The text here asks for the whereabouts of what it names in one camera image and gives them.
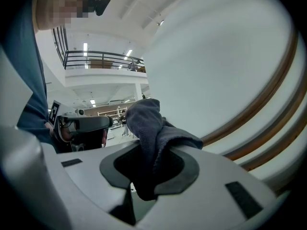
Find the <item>black railing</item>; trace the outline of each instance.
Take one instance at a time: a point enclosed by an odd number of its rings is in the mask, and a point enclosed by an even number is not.
[[[126,69],[145,72],[142,59],[101,51],[68,50],[64,26],[52,29],[54,44],[65,69]]]

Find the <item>folded cloth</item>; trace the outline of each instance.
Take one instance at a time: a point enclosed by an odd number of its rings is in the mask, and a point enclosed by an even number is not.
[[[140,139],[141,145],[138,174],[132,182],[140,198],[151,200],[155,184],[159,181],[157,177],[163,174],[163,157],[168,158],[164,151],[174,144],[202,149],[203,142],[162,118],[160,102],[155,99],[136,102],[126,112],[126,121],[131,132]]]

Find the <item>fluorescent light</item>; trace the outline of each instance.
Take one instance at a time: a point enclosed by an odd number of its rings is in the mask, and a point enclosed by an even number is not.
[[[87,43],[83,44],[83,51],[87,51]]]
[[[126,56],[130,56],[131,52],[132,52],[132,49],[129,49],[129,51],[128,51],[128,53],[126,54]]]

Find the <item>curved wooden edge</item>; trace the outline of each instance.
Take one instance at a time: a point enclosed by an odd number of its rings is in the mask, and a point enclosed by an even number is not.
[[[285,150],[299,136],[306,125],[307,107],[305,107],[299,119],[283,138],[281,138],[276,144],[272,145],[267,151],[265,151],[265,153],[257,156],[254,160],[243,163],[241,167],[247,171],[251,171],[267,163]]]
[[[294,113],[297,111],[298,107],[302,103],[306,95],[306,92],[307,92],[307,65],[304,69],[303,76],[301,77],[301,81],[299,83],[299,86],[295,94],[293,95],[291,101],[286,106],[286,108],[275,119],[275,121],[270,126],[268,126],[264,131],[262,131],[258,136],[256,136],[254,139],[244,144],[240,148],[225,154],[224,156],[233,161],[237,160],[258,149],[264,143],[270,140],[285,126],[285,124],[294,115]]]
[[[275,71],[273,77],[269,83],[264,87],[261,93],[253,100],[253,102],[248,105],[241,113],[239,113],[235,118],[230,120],[228,123],[218,128],[214,132],[201,138],[203,141],[203,146],[208,146],[221,138],[231,134],[241,126],[243,126],[248,120],[250,120],[254,115],[261,110],[262,107],[272,98],[276,93],[277,89],[282,84],[285,79],[295,56],[296,47],[298,42],[298,31],[293,28],[291,31],[290,39],[284,56]]]

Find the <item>black strip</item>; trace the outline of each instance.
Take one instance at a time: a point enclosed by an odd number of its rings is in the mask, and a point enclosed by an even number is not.
[[[63,167],[68,167],[78,163],[82,163],[82,161],[80,159],[73,159],[73,160],[64,161],[61,164],[63,165]]]
[[[262,207],[239,182],[231,182],[225,186],[247,219],[262,211]]]

